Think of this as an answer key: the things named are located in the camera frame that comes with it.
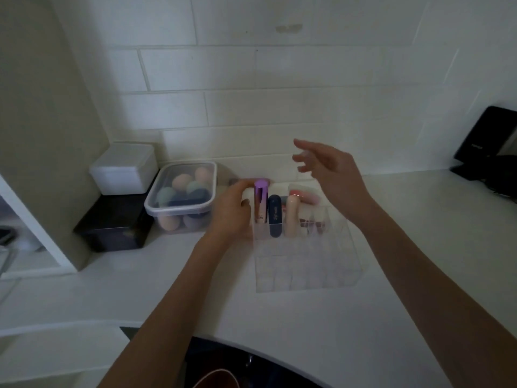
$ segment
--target acrylic lipstick organizer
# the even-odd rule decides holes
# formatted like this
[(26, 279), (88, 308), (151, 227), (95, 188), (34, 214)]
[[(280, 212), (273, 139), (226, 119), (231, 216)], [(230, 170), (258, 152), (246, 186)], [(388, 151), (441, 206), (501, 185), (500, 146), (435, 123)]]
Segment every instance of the acrylic lipstick organizer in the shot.
[[(253, 224), (257, 293), (336, 288), (357, 282), (362, 268), (346, 219), (331, 220), (328, 209), (319, 208), (321, 220), (301, 222), (294, 237), (285, 235), (285, 223)], [(280, 230), (271, 231), (270, 226), (281, 227), (281, 235), (273, 237)]]

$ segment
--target left hand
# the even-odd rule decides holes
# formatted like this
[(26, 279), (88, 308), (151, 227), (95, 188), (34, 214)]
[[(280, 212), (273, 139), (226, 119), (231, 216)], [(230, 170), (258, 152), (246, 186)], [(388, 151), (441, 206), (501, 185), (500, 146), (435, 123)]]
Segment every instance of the left hand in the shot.
[(208, 231), (231, 242), (249, 228), (251, 207), (242, 200), (246, 188), (253, 188), (254, 179), (242, 179), (226, 189), (214, 201), (212, 221)]

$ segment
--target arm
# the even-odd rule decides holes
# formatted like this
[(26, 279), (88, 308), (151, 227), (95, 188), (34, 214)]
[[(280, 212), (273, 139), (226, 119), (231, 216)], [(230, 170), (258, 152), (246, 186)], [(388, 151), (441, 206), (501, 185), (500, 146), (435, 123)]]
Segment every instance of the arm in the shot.
[(252, 186), (239, 181), (216, 199), (210, 228), (99, 388), (174, 386), (212, 275), (233, 239), (249, 227), (249, 201), (241, 199)]
[(371, 198), (350, 154), (295, 140), (293, 156), (363, 232), (377, 261), (455, 387), (511, 387), (517, 340), (445, 275)]

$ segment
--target black storage box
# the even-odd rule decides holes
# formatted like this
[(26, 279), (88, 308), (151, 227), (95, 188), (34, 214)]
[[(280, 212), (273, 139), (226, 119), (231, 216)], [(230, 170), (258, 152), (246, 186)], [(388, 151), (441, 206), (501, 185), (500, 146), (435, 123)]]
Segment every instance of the black storage box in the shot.
[(147, 193), (100, 196), (74, 232), (94, 252), (142, 248), (154, 222), (144, 208), (146, 197)]

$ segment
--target wall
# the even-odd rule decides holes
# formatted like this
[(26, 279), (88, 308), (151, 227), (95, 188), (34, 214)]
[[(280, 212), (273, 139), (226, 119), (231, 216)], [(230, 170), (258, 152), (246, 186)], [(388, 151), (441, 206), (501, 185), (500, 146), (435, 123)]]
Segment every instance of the wall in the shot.
[(517, 0), (53, 0), (111, 141), (297, 177), (293, 137), (361, 171), (446, 168), (517, 110)]
[(100, 196), (88, 166), (106, 133), (50, 0), (0, 0), (0, 49), (0, 193), (80, 268), (90, 252), (72, 229)]

